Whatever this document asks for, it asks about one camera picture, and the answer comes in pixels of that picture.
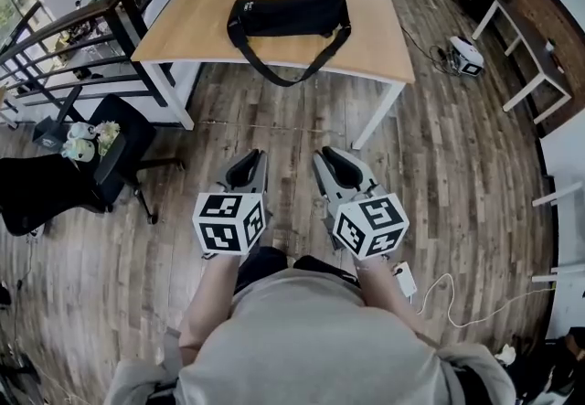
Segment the black metal railing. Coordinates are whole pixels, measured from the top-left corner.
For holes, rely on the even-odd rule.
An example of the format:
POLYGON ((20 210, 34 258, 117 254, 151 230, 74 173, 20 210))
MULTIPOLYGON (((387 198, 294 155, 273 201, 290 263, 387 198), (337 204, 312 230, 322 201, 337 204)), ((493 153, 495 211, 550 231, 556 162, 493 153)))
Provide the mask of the black metal railing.
POLYGON ((14 110, 16 101, 42 96, 44 98, 42 101, 31 104, 37 106, 52 104, 60 108, 65 105, 65 99, 57 97, 55 95, 57 91, 65 91, 66 93, 76 91, 79 94, 77 100, 89 101, 105 98, 108 94, 106 89, 112 87, 112 93, 118 97, 151 98, 158 106, 165 108, 167 102, 147 75, 146 70, 140 63, 132 60, 137 43, 133 41, 131 34, 135 34, 138 40, 144 38, 148 31, 144 14, 146 9, 153 4, 154 0, 98 0, 63 16, 26 39, 19 41, 17 37, 24 27, 28 26, 29 18, 37 11, 36 8, 32 8, 25 19, 19 23, 15 33, 11 36, 11 41, 0 54, 1 68, 4 68, 8 61, 15 65, 13 69, 7 69, 4 74, 0 75, 0 84, 8 79, 15 81, 6 86, 6 90, 16 96, 13 100, 5 99, 9 107, 14 110), (100 21, 105 22, 106 27, 97 37, 90 37, 86 34, 80 40, 37 59, 26 58, 28 48, 42 44, 47 38, 63 34, 86 23, 97 27, 100 21), (40 72, 37 68, 37 65, 42 61, 71 55, 82 48, 96 47, 109 42, 117 43, 122 53, 115 53, 104 59, 87 61, 79 66, 54 69, 45 73, 40 72), (76 78, 69 83, 48 85, 48 80, 58 75, 75 74, 91 68, 126 64, 132 67, 132 73, 100 78, 88 76, 81 80, 76 78))

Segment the person's right forearm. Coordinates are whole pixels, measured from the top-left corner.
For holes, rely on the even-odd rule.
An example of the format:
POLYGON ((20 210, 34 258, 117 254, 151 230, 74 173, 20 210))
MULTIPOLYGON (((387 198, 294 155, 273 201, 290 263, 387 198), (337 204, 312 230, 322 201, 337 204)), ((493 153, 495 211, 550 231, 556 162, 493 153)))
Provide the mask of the person's right forearm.
POLYGON ((421 341, 435 349, 440 348, 436 341, 425 335, 422 319, 402 292, 384 258, 376 257, 364 261, 354 259, 354 265, 367 306, 391 312, 421 341))

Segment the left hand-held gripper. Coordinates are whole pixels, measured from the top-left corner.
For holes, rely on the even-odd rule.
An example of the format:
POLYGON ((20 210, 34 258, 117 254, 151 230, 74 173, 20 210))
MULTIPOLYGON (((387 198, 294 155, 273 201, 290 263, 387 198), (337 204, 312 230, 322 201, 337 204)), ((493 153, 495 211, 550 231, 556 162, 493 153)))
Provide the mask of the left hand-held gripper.
POLYGON ((259 243, 271 217, 267 182, 268 155, 252 149, 228 160, 218 182, 198 194, 192 222, 204 259, 247 255, 259 243))

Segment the pastel flower bouquet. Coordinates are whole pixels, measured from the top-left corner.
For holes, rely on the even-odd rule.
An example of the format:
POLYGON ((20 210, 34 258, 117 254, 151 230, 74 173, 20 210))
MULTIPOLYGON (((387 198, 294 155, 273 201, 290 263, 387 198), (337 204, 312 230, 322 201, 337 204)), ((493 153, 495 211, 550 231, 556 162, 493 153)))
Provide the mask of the pastel flower bouquet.
POLYGON ((112 121, 101 122, 98 125, 73 123, 60 154, 64 158, 82 163, 88 163, 96 156, 104 157, 120 131, 120 125, 112 121))

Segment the white round floor device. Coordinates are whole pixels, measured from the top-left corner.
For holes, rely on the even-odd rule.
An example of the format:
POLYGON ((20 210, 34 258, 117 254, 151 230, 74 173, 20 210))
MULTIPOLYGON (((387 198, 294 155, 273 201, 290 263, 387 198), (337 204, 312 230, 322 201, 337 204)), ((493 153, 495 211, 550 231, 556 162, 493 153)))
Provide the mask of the white round floor device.
POLYGON ((450 62, 458 74, 477 77, 484 70, 484 57, 466 38, 449 38, 450 62))

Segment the wooden table with white legs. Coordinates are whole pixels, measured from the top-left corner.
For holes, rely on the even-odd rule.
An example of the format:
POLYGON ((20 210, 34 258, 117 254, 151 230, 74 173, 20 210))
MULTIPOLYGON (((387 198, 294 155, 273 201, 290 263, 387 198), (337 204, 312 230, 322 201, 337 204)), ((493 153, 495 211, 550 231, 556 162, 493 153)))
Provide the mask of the wooden table with white legs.
MULTIPOLYGON (((410 55, 391 0, 346 0, 352 33, 324 71, 375 80, 385 93, 361 134, 355 150, 386 117, 406 85, 415 80, 410 55)), ((191 89, 173 86, 161 68, 169 62, 242 63, 245 58, 229 41, 227 21, 235 0, 170 0, 132 55, 159 90, 173 114, 172 123, 191 130, 187 111, 191 89)))

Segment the person's grey shirt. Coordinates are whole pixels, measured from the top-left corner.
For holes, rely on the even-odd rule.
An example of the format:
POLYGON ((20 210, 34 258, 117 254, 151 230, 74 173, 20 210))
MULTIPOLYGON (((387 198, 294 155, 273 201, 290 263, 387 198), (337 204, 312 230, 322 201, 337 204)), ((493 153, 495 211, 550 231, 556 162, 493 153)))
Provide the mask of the person's grey shirt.
POLYGON ((104 405, 515 405, 489 350, 436 349, 325 273, 287 269, 248 286, 178 371, 119 364, 104 405))

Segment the dark square box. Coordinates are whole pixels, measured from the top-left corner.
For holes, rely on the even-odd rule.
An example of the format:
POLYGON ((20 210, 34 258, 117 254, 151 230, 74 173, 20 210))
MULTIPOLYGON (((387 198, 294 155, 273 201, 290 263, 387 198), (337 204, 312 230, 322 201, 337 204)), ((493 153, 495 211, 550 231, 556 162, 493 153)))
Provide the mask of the dark square box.
POLYGON ((67 133, 68 128, 65 124, 48 116, 35 125, 32 142, 51 153, 59 153, 67 141, 67 133))

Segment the black backpack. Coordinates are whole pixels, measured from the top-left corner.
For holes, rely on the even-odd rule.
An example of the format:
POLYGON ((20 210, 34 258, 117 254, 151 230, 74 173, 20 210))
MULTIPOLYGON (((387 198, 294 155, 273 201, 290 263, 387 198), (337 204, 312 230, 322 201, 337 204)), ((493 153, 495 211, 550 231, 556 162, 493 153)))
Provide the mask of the black backpack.
POLYGON ((346 0, 236 0, 231 8, 227 33, 232 45, 265 79, 280 87, 308 80, 335 56, 352 32, 346 0), (274 73, 250 47, 249 37, 331 37, 298 80, 285 80, 274 73))

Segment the black office chair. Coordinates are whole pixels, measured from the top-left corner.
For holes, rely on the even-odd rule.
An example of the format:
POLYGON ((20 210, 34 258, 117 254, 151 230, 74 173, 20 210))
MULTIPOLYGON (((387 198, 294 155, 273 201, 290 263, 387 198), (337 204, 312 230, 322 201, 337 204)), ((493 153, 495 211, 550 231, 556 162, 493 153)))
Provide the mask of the black office chair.
POLYGON ((104 122, 120 125, 120 134, 104 157, 96 156, 86 164, 60 154, 0 158, 0 217, 9 233, 26 235, 73 208, 110 213, 125 187, 139 200, 147 222, 158 221, 147 207, 137 174, 166 165, 183 170, 185 163, 178 157, 145 160, 155 128, 114 94, 107 95, 89 118, 92 126, 104 122))

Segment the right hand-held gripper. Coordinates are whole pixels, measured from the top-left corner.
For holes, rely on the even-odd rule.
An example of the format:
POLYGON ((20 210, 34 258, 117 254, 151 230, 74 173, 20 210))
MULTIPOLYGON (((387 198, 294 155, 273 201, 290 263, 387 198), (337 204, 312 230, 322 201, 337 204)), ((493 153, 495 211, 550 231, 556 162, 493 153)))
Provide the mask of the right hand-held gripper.
POLYGON ((321 153, 313 155, 313 170, 321 196, 330 206, 340 204, 343 189, 366 193, 333 211, 328 232, 337 250, 347 249, 364 261, 386 256, 399 247, 410 221, 398 196, 378 186, 368 165, 344 150, 324 146, 321 153))

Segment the person's left forearm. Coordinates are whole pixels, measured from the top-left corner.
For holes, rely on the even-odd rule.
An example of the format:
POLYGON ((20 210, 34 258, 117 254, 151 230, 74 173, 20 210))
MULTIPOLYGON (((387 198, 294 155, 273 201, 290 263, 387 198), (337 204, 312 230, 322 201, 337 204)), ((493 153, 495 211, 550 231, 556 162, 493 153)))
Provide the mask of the person's left forearm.
POLYGON ((229 317, 240 256, 218 255, 203 272, 180 324, 179 347, 190 364, 211 333, 229 317))

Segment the dark table with white legs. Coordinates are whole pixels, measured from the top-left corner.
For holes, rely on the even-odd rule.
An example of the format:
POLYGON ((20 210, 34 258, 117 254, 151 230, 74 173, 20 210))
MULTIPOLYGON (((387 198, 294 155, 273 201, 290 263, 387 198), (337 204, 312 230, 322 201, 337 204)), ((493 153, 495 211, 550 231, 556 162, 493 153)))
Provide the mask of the dark table with white legs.
POLYGON ((559 100, 555 101, 533 120, 534 124, 540 124, 572 98, 569 81, 564 70, 553 59, 552 52, 547 50, 549 42, 545 40, 533 23, 503 0, 493 1, 473 32, 473 40, 477 40, 481 36, 496 12, 501 12, 516 32, 516 37, 505 50, 505 55, 509 57, 519 44, 523 44, 537 67, 536 76, 504 104, 503 111, 509 112, 543 82, 548 83, 561 93, 559 100))

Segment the person's black trousers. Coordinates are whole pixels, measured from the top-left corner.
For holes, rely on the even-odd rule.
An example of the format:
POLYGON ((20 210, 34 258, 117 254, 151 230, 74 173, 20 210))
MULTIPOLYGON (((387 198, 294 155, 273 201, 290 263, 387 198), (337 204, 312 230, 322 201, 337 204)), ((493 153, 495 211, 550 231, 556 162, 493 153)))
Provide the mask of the person's black trousers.
MULTIPOLYGON (((360 289, 357 277, 312 255, 304 255, 293 262, 294 269, 308 272, 328 273, 360 289)), ((269 246, 254 248, 248 258, 240 265, 234 294, 239 293, 252 283, 281 272, 288 268, 286 254, 269 246)))

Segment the white power strip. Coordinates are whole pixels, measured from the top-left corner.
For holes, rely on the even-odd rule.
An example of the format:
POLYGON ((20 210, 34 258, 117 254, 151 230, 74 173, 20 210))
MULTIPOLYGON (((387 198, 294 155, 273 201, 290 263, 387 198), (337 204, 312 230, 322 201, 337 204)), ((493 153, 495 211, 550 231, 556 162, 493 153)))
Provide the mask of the white power strip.
POLYGON ((405 261, 397 263, 393 268, 393 275, 403 294, 411 301, 418 289, 409 265, 405 261))

